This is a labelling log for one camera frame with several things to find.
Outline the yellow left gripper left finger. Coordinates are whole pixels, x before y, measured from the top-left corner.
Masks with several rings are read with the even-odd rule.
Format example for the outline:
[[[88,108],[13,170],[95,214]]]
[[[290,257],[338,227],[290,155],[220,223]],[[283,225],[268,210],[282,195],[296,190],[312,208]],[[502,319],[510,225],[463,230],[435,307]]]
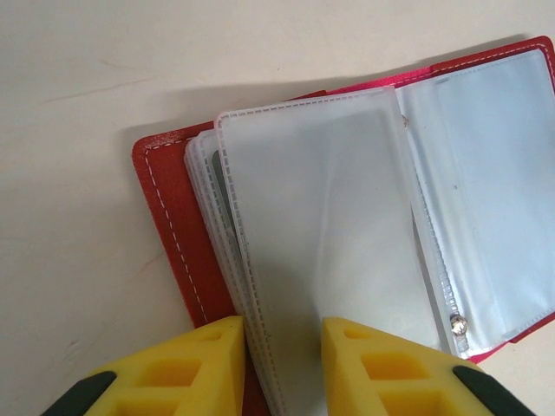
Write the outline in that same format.
[[[241,416],[244,321],[228,316],[97,368],[45,416]]]

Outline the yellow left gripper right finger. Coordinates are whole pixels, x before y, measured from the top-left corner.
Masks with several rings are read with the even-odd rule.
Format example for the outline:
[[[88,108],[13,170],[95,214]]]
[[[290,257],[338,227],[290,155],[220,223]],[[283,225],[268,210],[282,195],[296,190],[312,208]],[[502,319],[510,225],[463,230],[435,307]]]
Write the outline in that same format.
[[[321,347],[329,416],[510,416],[510,393],[456,355],[339,317]]]

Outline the red leather card holder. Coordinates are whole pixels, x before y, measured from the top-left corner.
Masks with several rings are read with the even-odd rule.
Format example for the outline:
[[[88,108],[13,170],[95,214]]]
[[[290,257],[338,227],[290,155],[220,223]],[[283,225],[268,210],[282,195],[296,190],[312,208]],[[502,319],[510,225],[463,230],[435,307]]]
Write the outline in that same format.
[[[535,37],[139,140],[195,328],[240,316],[241,416],[329,416],[322,322],[471,361],[555,320],[555,48]]]

